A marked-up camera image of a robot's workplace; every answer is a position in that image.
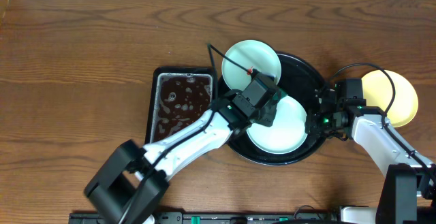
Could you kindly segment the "light green plate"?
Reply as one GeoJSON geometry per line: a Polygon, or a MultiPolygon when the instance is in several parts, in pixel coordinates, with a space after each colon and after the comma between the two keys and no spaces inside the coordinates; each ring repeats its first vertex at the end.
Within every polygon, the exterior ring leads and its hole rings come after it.
{"type": "Polygon", "coordinates": [[[261,150],[276,155],[290,153],[307,138],[303,106],[290,96],[277,104],[277,113],[271,127],[253,124],[247,130],[249,139],[261,150]]]}

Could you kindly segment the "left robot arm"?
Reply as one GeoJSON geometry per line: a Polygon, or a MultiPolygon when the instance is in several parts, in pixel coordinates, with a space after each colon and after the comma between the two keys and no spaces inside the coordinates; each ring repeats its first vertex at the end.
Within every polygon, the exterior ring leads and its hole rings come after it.
{"type": "Polygon", "coordinates": [[[277,93],[256,101],[229,92],[196,122],[163,140],[143,147],[128,140],[110,155],[84,195],[107,223],[146,223],[175,174],[252,123],[271,123],[282,98],[277,93]]]}

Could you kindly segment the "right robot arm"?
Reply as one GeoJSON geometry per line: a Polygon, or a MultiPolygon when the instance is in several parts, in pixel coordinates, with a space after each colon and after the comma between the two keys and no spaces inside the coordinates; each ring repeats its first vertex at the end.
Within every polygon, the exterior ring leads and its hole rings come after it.
{"type": "Polygon", "coordinates": [[[306,132],[355,141],[384,175],[375,222],[434,223],[435,205],[419,207],[416,200],[435,200],[435,163],[394,129],[383,110],[367,106],[362,95],[319,89],[315,98],[320,109],[308,111],[306,132]]]}

